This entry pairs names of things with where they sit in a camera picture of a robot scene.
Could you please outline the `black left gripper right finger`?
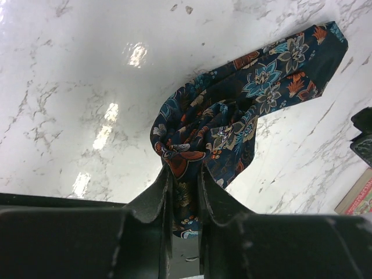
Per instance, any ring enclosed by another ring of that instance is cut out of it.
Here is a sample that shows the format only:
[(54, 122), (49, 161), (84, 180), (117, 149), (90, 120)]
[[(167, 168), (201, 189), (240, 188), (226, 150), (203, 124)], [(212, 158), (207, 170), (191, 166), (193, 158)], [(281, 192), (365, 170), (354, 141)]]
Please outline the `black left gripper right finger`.
[(198, 174), (199, 267), (205, 278), (370, 278), (364, 217), (257, 214)]

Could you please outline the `red treehouse children's book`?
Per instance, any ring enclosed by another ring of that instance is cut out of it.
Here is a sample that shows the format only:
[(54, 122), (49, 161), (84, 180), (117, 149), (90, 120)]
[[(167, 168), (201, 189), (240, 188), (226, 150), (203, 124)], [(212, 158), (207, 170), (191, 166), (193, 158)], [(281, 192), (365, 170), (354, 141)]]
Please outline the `red treehouse children's book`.
[(371, 213), (371, 168), (366, 169), (334, 211), (351, 216)]

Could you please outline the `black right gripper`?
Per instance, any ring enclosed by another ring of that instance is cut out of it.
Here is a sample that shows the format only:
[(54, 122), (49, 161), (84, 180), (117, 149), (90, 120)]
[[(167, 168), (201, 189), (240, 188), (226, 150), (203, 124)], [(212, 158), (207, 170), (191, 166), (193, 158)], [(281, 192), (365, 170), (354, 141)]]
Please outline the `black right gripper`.
[(354, 127), (360, 131), (360, 134), (351, 140), (350, 149), (369, 167), (371, 162), (371, 107), (366, 107), (351, 117)]

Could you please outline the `dark blue floral tie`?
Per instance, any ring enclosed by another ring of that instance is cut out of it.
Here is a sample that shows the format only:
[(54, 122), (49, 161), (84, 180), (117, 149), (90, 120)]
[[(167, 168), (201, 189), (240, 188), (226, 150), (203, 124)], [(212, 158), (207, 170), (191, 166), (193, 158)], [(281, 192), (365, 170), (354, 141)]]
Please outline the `dark blue floral tie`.
[(175, 236), (200, 230), (201, 168), (227, 187), (253, 161), (258, 119), (320, 97), (347, 50), (335, 22), (314, 25), (200, 74), (166, 100), (150, 141), (176, 181)]

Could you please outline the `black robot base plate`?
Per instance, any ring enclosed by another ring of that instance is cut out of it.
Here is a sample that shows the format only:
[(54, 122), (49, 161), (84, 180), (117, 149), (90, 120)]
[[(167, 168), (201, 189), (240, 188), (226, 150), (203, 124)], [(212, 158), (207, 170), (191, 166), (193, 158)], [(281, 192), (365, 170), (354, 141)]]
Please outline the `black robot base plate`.
[(17, 213), (116, 215), (132, 214), (134, 211), (125, 203), (1, 193), (1, 215)]

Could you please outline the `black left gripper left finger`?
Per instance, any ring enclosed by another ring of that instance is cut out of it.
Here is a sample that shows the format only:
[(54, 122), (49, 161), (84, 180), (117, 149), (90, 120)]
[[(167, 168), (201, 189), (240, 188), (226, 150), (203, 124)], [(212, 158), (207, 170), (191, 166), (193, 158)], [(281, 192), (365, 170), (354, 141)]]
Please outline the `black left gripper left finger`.
[(163, 167), (132, 214), (1, 215), (1, 277), (167, 278), (172, 187)]

